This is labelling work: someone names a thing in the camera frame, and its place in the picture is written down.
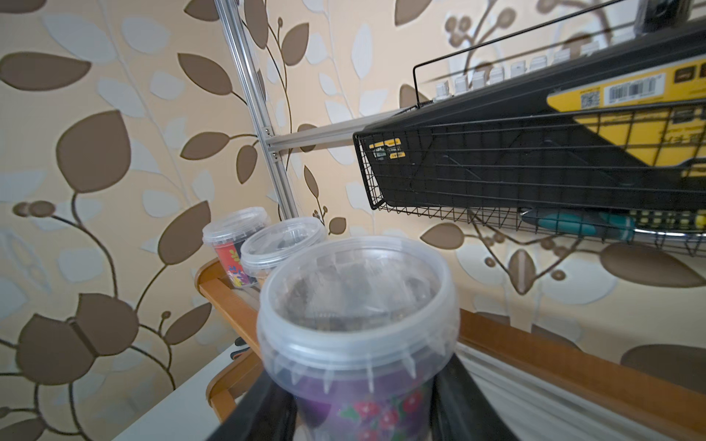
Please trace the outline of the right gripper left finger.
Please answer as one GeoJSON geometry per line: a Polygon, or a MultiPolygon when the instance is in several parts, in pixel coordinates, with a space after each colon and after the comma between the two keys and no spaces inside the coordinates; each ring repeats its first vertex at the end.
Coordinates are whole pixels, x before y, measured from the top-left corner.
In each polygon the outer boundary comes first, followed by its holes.
{"type": "Polygon", "coordinates": [[[294,397],[264,371],[208,441],[292,441],[296,431],[294,397]]]}

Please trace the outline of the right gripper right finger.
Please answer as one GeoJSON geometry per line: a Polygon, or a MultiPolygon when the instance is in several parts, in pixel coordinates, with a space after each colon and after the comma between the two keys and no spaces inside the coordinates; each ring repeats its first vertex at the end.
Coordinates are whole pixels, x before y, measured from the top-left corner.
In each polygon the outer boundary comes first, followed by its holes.
{"type": "Polygon", "coordinates": [[[434,378],[430,433],[441,441],[518,441],[456,355],[434,378]]]}

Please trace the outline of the wooden two-tier shelf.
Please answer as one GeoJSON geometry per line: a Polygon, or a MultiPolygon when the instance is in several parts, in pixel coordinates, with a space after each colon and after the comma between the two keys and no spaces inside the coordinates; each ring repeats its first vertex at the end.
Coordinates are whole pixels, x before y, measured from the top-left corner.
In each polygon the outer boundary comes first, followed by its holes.
{"type": "MultiPolygon", "coordinates": [[[[235,396],[257,378],[257,313],[233,293],[218,259],[198,270],[195,286],[250,346],[207,388],[209,405],[224,421],[236,407],[235,396]]],[[[461,312],[459,341],[663,435],[678,440],[705,437],[705,397],[700,393],[467,311],[461,312]]]]}

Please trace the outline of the clear seed jar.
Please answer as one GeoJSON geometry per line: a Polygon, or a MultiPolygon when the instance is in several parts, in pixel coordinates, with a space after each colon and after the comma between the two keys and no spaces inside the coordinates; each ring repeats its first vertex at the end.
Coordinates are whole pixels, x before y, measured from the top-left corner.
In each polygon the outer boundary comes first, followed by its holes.
{"type": "Polygon", "coordinates": [[[251,207],[213,220],[202,229],[203,243],[213,248],[235,288],[250,287],[257,283],[243,268],[241,249],[248,238],[269,225],[270,217],[266,210],[251,207]]]}
{"type": "Polygon", "coordinates": [[[311,440],[427,439],[459,332],[446,259],[390,236],[297,253],[268,276],[257,316],[264,368],[311,440]]]}
{"type": "Polygon", "coordinates": [[[297,253],[321,244],[327,238],[325,226],[314,217],[284,220],[249,237],[241,247],[243,270],[257,282],[297,253]]]}

